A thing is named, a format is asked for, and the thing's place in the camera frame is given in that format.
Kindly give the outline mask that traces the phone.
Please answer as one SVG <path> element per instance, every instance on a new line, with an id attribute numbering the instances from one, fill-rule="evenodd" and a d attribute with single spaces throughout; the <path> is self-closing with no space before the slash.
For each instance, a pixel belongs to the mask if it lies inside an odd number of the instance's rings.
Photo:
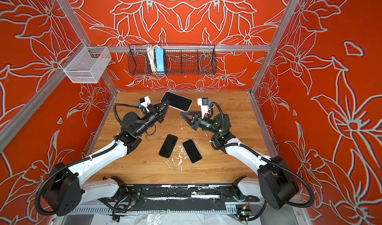
<path id="1" fill-rule="evenodd" d="M 170 107 L 182 112 L 188 112 L 193 103 L 191 99 L 172 92 L 165 92 L 165 94 L 161 98 L 161 102 L 165 101 L 170 102 Z"/>

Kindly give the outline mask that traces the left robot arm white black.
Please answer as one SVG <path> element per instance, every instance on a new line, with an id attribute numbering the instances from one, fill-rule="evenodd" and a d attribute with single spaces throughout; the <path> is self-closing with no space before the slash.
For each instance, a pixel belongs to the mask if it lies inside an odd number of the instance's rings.
<path id="1" fill-rule="evenodd" d="M 87 180 L 107 165 L 132 153 L 141 143 L 141 136 L 156 123 L 164 121 L 170 102 L 153 105 L 141 99 L 135 108 L 145 111 L 143 117 L 129 112 L 120 118 L 118 106 L 118 103 L 113 105 L 113 112 L 120 125 L 120 133 L 113 137 L 110 144 L 78 161 L 68 165 L 60 162 L 52 168 L 36 192 L 34 206 L 40 215 L 63 216 L 79 204 L 92 200 L 104 203 L 106 198 L 121 193 L 122 184 L 113 178 L 94 183 Z"/>

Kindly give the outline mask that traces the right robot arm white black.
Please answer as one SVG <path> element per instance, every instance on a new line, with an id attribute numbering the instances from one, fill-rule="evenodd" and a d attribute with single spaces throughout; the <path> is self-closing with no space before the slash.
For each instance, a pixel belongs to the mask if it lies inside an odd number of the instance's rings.
<path id="1" fill-rule="evenodd" d="M 210 143 L 214 150 L 236 158 L 256 173 L 257 179 L 244 177 L 238 181 L 237 187 L 242 195 L 263 198 L 276 210 L 284 205 L 308 208 L 314 204 L 312 188 L 289 169 L 284 159 L 263 155 L 242 143 L 231 133 L 229 116 L 217 103 L 211 103 L 207 110 L 182 112 L 180 116 L 192 129 L 211 132 Z"/>

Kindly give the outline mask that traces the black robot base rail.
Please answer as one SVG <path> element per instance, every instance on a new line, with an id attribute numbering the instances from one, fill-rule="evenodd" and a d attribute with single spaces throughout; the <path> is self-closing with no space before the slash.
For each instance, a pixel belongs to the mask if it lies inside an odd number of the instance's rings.
<path id="1" fill-rule="evenodd" d="M 232 184 L 129 184 L 130 211 L 226 211 L 229 204 L 260 202 Z"/>

